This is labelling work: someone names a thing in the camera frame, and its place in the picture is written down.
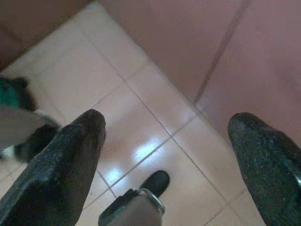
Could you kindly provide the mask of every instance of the pink wall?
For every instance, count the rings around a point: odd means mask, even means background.
[[[224,137],[247,111],[301,145],[301,1],[101,2]]]
[[[251,112],[301,145],[301,2],[253,0],[198,100],[226,137]]]

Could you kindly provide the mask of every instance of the black object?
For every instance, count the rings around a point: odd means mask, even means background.
[[[159,198],[169,185],[169,175],[162,170],[154,172],[144,181],[140,188],[150,190],[157,198]]]
[[[52,125],[38,128],[24,143],[14,147],[17,159],[29,162],[49,144],[58,129],[58,126]]]
[[[169,175],[162,170],[154,172],[140,186],[151,191],[156,197],[160,197],[169,185]],[[139,195],[137,190],[129,189],[123,196],[119,196],[98,218],[98,225],[108,225],[120,214],[125,207]]]
[[[124,208],[138,195],[138,191],[129,189],[123,196],[119,196],[98,218],[98,225],[108,225]]]
[[[64,127],[0,201],[1,226],[73,226],[88,195],[105,120],[95,110]]]
[[[301,149],[250,113],[234,115],[228,133],[247,188],[268,226],[301,225]]]
[[[26,89],[27,85],[25,78],[8,79],[0,76],[0,104],[34,111],[35,103]]]

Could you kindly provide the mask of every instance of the worn black leather shoe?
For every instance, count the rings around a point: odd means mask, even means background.
[[[150,190],[156,197],[160,197],[169,185],[169,175],[162,170],[154,172],[140,188]]]

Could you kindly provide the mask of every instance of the beige floor tile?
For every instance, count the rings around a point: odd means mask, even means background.
[[[68,123],[123,82],[87,41],[68,51],[39,81]]]
[[[95,202],[85,208],[76,226],[97,226],[99,215],[115,200],[113,193],[108,190]]]
[[[9,66],[7,66],[4,70],[2,70],[0,74],[8,78],[32,78],[36,74],[33,72],[33,69],[30,65],[31,61],[31,56],[24,53],[22,56],[20,56],[14,62],[12,62]]]
[[[171,134],[196,115],[154,63],[140,70],[128,84]]]
[[[8,169],[5,167],[4,161],[0,161],[0,180],[9,175]]]
[[[26,53],[30,55],[33,72],[40,76],[64,52],[85,38],[73,21],[64,23]]]
[[[227,207],[215,218],[213,218],[206,226],[242,226],[238,217],[230,207]]]
[[[137,189],[157,170],[165,170],[170,176],[170,185],[160,197],[166,207],[163,225],[201,226],[225,205],[222,197],[172,139],[121,179],[112,190],[121,195],[129,188]]]
[[[109,185],[115,183],[169,135],[126,85],[94,109],[106,119],[107,138],[98,169]]]
[[[11,175],[4,178],[0,181],[0,199],[5,195],[5,193],[10,189],[13,185],[14,179]]]
[[[109,19],[101,29],[91,28],[86,32],[124,79],[129,78],[148,61],[142,49],[113,19]]]
[[[52,65],[68,48],[85,39],[85,35],[77,24],[69,21],[58,27],[45,39],[32,46],[3,73],[8,77],[39,76],[40,73]]]
[[[17,178],[21,175],[21,173],[24,171],[24,169],[27,167],[27,163],[23,163],[15,172],[13,172],[11,175],[14,180],[17,180]]]
[[[1,161],[3,162],[3,164],[8,169],[9,173],[15,172],[22,165],[22,163],[20,163],[18,161],[10,160],[10,159],[4,159],[4,160],[1,160]]]
[[[45,114],[56,120],[62,126],[67,124],[65,117],[54,106],[49,97],[47,97],[43,86],[39,82],[39,79],[30,81],[28,89],[32,94],[37,109],[42,110]]]
[[[175,139],[228,201],[246,188],[233,151],[205,120],[197,117]]]
[[[265,226],[255,203],[248,191],[237,198],[231,206],[248,226]]]
[[[99,173],[95,172],[94,178],[90,187],[89,194],[86,198],[84,208],[89,205],[92,201],[94,201],[98,196],[104,193],[109,187],[106,185],[105,181],[99,175]]]
[[[101,28],[110,19],[110,16],[98,1],[93,1],[86,5],[72,19],[85,33],[89,34]]]

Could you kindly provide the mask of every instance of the black and white cat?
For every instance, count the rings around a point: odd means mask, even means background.
[[[0,77],[2,84],[6,84],[14,89],[19,95],[22,108],[28,111],[34,110],[34,101],[30,93],[26,90],[27,81],[24,78],[7,79]],[[39,114],[47,122],[42,127],[36,129],[23,143],[14,144],[10,147],[3,149],[0,152],[0,158],[11,159],[20,162],[29,162],[38,153],[40,153],[57,134],[60,126],[52,118],[37,110]]]

